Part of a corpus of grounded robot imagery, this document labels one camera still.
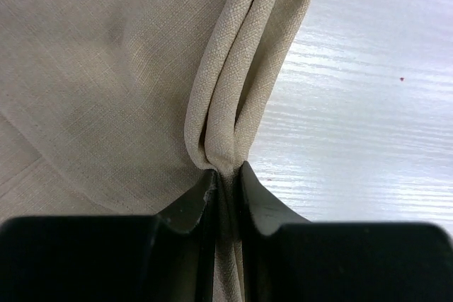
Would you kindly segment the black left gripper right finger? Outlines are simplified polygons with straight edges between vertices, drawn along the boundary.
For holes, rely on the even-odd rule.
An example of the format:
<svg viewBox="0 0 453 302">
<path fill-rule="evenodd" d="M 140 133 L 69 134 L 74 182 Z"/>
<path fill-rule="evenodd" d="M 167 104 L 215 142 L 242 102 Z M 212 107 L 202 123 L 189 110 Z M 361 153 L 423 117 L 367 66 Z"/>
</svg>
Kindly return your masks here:
<svg viewBox="0 0 453 302">
<path fill-rule="evenodd" d="M 413 222 L 311 222 L 237 177 L 247 301 L 451 301 L 452 239 Z"/>
</svg>

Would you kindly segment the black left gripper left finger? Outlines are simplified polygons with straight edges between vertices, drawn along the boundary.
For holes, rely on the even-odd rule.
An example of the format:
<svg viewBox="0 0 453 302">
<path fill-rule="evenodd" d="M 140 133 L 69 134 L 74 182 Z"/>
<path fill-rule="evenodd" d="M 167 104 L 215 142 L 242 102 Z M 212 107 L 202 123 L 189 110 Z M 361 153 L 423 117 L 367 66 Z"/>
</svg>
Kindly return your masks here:
<svg viewBox="0 0 453 302">
<path fill-rule="evenodd" d="M 211 301 L 217 174 L 155 215 L 21 216 L 1 225 L 2 301 Z"/>
</svg>

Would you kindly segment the beige cloth napkin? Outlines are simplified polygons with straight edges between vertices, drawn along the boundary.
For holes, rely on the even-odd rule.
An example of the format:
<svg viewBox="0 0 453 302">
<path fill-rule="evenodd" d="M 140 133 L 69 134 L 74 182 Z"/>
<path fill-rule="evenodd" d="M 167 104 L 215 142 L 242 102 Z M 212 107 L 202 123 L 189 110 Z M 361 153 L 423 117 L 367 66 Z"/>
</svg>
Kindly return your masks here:
<svg viewBox="0 0 453 302">
<path fill-rule="evenodd" d="M 232 185 L 310 0 L 1 0 L 1 218 L 155 213 L 219 172 L 214 299 L 243 301 Z"/>
</svg>

